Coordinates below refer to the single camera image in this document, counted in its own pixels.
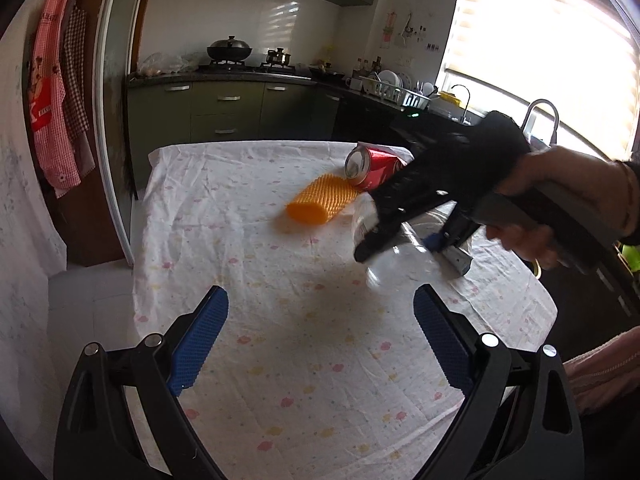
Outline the person's right hand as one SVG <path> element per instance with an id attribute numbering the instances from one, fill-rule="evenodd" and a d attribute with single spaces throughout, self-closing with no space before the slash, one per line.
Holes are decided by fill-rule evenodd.
<path id="1" fill-rule="evenodd" d="M 551 181 L 585 200 L 600 218 L 620 234 L 620 242 L 639 244 L 639 165 L 606 162 L 562 146 L 520 158 L 496 188 L 501 195 L 520 195 L 533 185 Z M 528 230 L 517 224 L 488 226 L 486 236 L 526 261 L 536 260 L 544 270 L 564 262 L 553 247 L 548 226 Z"/>

